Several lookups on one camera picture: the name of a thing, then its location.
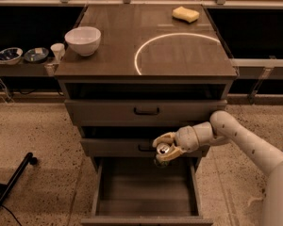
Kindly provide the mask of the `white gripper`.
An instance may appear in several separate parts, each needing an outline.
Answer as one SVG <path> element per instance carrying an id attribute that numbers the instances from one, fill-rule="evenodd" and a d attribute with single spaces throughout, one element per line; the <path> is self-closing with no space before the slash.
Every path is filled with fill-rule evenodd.
<path id="1" fill-rule="evenodd" d="M 157 137 L 152 146 L 156 148 L 159 144 L 166 143 L 170 146 L 170 151 L 166 156 L 168 161 L 178 158 L 183 153 L 191 153 L 199 148 L 199 141 L 195 130 L 191 126 L 180 128 L 176 133 L 168 132 Z"/>

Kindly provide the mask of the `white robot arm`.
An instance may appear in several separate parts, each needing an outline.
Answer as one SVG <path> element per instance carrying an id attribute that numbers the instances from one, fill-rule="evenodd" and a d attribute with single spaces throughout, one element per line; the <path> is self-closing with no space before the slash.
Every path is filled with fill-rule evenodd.
<path id="1" fill-rule="evenodd" d="M 268 177 L 261 226 L 283 226 L 283 152 L 246 129 L 229 113 L 218 110 L 206 122 L 157 137 L 153 141 L 157 150 L 155 160 L 165 166 L 184 153 L 228 141 L 233 141 Z"/>

